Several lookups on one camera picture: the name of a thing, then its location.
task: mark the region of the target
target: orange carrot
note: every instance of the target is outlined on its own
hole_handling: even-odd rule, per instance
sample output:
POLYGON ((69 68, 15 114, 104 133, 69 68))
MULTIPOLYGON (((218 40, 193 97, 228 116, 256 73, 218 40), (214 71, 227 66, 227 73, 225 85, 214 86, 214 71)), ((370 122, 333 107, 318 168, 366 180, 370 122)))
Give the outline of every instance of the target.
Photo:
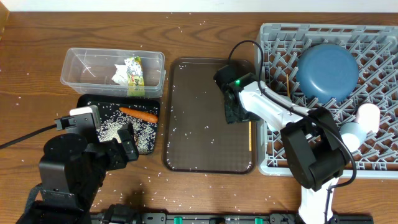
POLYGON ((119 108, 119 110, 122 111, 123 113, 128 114, 130 116, 133 116, 135 118, 142 119, 144 121, 148 121, 148 122, 151 122, 151 123, 154 123, 154 124, 157 123, 156 115, 153 115, 153 114, 150 114, 150 113, 146 113, 146 112, 143 112, 143 111, 129 109, 129 108, 119 108))

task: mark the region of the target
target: wooden table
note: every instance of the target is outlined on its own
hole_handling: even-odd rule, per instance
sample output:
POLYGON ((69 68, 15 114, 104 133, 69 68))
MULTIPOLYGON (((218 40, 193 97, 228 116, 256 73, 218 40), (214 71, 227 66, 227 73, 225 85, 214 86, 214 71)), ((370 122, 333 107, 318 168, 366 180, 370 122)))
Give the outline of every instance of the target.
MULTIPOLYGON (((255 39, 264 22, 396 26, 398 15, 13 12, 0 42, 0 143, 48 126, 75 107, 79 95, 60 83, 70 47, 160 51, 169 72, 179 57, 226 58, 240 40, 255 39)), ((241 46, 234 57, 252 59, 252 49, 241 46)), ((168 93, 165 87, 163 101, 168 93)), ((161 114, 164 123, 164 108, 161 114)), ((153 154, 109 172, 93 212, 113 203, 170 213, 298 210, 300 186, 291 177, 264 176, 257 169, 248 175, 207 176, 167 170, 160 160, 162 132, 164 128, 153 154)), ((29 190, 40 182, 37 165, 43 145, 56 134, 60 132, 47 131, 0 151, 1 223, 14 223, 22 214, 29 190)), ((333 209, 340 214, 370 214, 377 224, 395 223, 397 187, 396 180, 356 180, 336 191, 333 209)))

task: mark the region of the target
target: brown tray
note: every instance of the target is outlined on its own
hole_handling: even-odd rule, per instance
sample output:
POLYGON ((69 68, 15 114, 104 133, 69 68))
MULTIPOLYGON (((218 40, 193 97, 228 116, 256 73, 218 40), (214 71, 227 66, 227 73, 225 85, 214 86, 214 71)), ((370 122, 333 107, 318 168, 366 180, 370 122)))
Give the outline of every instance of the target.
MULTIPOLYGON (((253 72, 235 60, 241 75, 253 72)), ((163 163, 173 171, 247 174, 254 168, 256 123, 227 124, 213 75, 225 59, 180 58, 172 64, 163 163)))

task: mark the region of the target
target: blue bowl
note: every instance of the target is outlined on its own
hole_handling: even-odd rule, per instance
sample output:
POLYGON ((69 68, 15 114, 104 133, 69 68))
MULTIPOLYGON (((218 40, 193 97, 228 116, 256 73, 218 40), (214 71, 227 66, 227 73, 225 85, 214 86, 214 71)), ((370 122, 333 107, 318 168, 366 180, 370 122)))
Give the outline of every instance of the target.
POLYGON ((305 51, 298 61, 296 79, 308 98, 317 97, 319 103, 331 98, 343 101, 354 90, 358 78, 355 58, 344 48, 321 44, 305 51))

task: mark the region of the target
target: wire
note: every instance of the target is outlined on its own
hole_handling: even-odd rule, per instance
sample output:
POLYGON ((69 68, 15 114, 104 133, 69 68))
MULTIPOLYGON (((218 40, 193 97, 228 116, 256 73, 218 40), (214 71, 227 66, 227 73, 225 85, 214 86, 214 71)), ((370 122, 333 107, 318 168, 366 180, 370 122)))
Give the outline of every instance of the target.
POLYGON ((15 139, 15 140, 12 140, 12 141, 9 141, 9 142, 7 142, 7 143, 5 143, 5 144, 2 144, 2 145, 0 146, 0 149, 4 149, 5 147, 8 147, 8 146, 11 146, 11 145, 13 145, 13 144, 19 143, 19 142, 21 142, 21 141, 23 141, 23 140, 25 140, 25 139, 29 139, 29 138, 31 138, 31 137, 37 135, 37 134, 40 134, 40 133, 42 133, 42 132, 44 132, 44 131, 48 131, 48 130, 53 129, 53 128, 56 128, 56 127, 57 127, 57 125, 56 125, 56 124, 53 124, 53 125, 50 125, 50 126, 48 126, 48 127, 39 129, 39 130, 34 131, 34 132, 30 133, 30 134, 27 134, 27 135, 25 135, 25 136, 22 136, 22 137, 20 137, 20 138, 17 138, 17 139, 15 139))
POLYGON ((329 201, 330 201, 330 195, 331 195, 331 193, 332 193, 332 189, 335 189, 335 188, 338 188, 338 187, 347 186, 347 185, 349 185, 350 183, 354 182, 354 180, 355 180, 355 178, 356 178, 356 164, 355 164, 354 157, 353 157, 351 151, 350 151, 350 150, 347 148, 347 146, 344 144, 344 142, 336 135, 336 133, 334 132, 334 130, 332 130, 332 128, 329 127, 327 124, 325 124, 325 123, 323 123, 323 122, 321 122, 321 121, 319 121, 319 120, 317 120, 317 119, 313 119, 313 118, 311 118, 311 117, 309 117, 309 116, 307 116, 307 115, 305 115, 305 114, 303 114, 303 113, 300 113, 300 112, 298 112, 298 111, 295 111, 292 107, 289 107, 289 106, 287 106, 287 105, 285 105, 285 104, 279 102, 277 99, 273 98, 272 96, 270 96, 270 95, 266 92, 265 88, 263 88, 263 87, 261 86, 261 81, 262 81, 262 80, 261 80, 261 75, 262 75, 262 64, 264 63, 264 51, 262 50, 262 47, 261 47, 257 42, 255 42, 255 41, 253 41, 253 40, 244 40, 244 41, 240 41, 239 43, 237 43, 237 44, 235 45, 235 47, 232 49, 231 53, 229 53, 229 56, 228 56, 228 63, 231 62, 231 57, 232 57, 232 54, 233 54, 233 52, 235 51, 235 49, 236 49, 239 45, 241 45, 241 44, 243 44, 243 43, 246 43, 246 42, 250 42, 250 43, 255 44, 255 45, 259 48, 260 53, 261 53, 261 61, 260 61, 260 68, 259 68, 259 77, 258 77, 258 82, 257 82, 258 87, 259 87, 261 93, 262 93, 263 95, 265 95, 266 97, 268 97, 272 102, 274 102, 275 104, 277 104, 277 105, 279 105, 280 107, 282 107, 283 109, 285 109, 285 110, 287 110, 287 111, 289 111, 289 112, 291 112, 291 113, 293 113, 293 114, 296 114, 296 115, 298 115, 298 116, 301 116, 303 119, 306 119, 307 121, 309 121, 309 122, 311 122, 311 123, 317 125, 318 127, 322 128, 323 130, 329 132, 329 133, 331 134, 331 136, 338 142, 338 144, 341 146, 341 148, 344 149, 344 151, 343 151, 343 150, 341 150, 341 148, 340 148, 340 150, 342 151, 342 153, 348 155, 348 157, 349 157, 349 161, 351 162, 351 164, 352 164, 352 166, 353 166, 353 175, 351 176, 351 178, 350 178, 348 181, 343 182, 343 183, 341 183, 341 184, 331 185, 331 186, 328 187, 328 190, 327 190, 327 191, 328 191, 328 195, 327 195, 327 197, 326 197, 326 206, 325 206, 325 224, 327 224, 327 223, 328 223, 328 207, 329 207, 329 201))

